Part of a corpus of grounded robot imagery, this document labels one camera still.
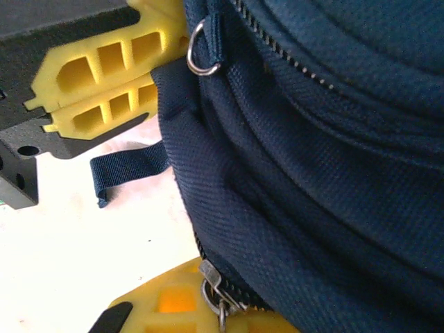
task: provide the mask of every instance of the zipper pull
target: zipper pull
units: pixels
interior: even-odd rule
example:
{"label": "zipper pull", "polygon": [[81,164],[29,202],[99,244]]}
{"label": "zipper pull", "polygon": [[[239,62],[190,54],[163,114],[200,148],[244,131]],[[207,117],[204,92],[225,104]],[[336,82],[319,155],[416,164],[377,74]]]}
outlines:
{"label": "zipper pull", "polygon": [[240,311],[246,311],[248,306],[242,302],[236,302],[230,294],[219,288],[222,283],[222,275],[208,259],[202,261],[199,271],[204,276],[200,288],[202,297],[219,317],[219,332],[225,333],[227,317]]}

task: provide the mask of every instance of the white surface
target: white surface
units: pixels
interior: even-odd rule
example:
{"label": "white surface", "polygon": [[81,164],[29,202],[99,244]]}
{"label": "white surface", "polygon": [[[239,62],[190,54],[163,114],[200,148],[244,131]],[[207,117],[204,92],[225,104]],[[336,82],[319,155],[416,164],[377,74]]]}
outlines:
{"label": "white surface", "polygon": [[156,121],[72,160],[39,156],[40,204],[0,207],[0,332],[87,333],[115,298],[198,256],[171,169],[96,204],[89,160],[153,144]]}

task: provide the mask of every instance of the backpack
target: backpack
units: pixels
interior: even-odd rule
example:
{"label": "backpack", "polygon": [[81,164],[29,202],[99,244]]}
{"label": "backpack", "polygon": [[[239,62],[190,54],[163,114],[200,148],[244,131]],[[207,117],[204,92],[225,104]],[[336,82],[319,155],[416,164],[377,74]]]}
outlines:
{"label": "backpack", "polygon": [[101,206],[172,165],[229,305],[301,332],[444,330],[443,4],[185,12],[187,57],[151,73],[163,142],[92,161]]}

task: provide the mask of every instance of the yellow foam block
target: yellow foam block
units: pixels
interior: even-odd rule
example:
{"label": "yellow foam block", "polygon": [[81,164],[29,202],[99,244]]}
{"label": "yellow foam block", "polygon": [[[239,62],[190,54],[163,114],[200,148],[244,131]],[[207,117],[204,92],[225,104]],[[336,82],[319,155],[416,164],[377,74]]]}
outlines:
{"label": "yellow foam block", "polygon": [[157,113],[150,70],[182,57],[188,37],[181,0],[128,0],[140,20],[50,49],[31,85],[28,110],[43,107],[47,132],[94,139],[121,124]]}
{"label": "yellow foam block", "polygon": [[[216,314],[200,296],[200,258],[187,262],[116,299],[133,309],[120,333],[219,333]],[[249,310],[227,318],[227,333],[298,333],[280,315]]]}

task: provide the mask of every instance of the metal ring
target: metal ring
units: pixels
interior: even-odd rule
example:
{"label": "metal ring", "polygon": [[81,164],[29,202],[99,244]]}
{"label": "metal ring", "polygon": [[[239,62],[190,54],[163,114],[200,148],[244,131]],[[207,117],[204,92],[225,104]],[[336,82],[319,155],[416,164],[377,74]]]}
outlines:
{"label": "metal ring", "polygon": [[219,333],[225,333],[227,329],[227,309],[223,299],[219,301]]}
{"label": "metal ring", "polygon": [[190,71],[195,73],[198,76],[210,76],[216,73],[221,68],[221,63],[217,62],[210,68],[200,68],[196,66],[196,64],[193,61],[193,46],[194,41],[196,40],[197,35],[203,30],[203,24],[205,23],[205,19],[200,21],[196,28],[194,29],[193,33],[191,34],[191,37],[189,38],[189,44],[188,44],[188,50],[187,50],[187,65]]}

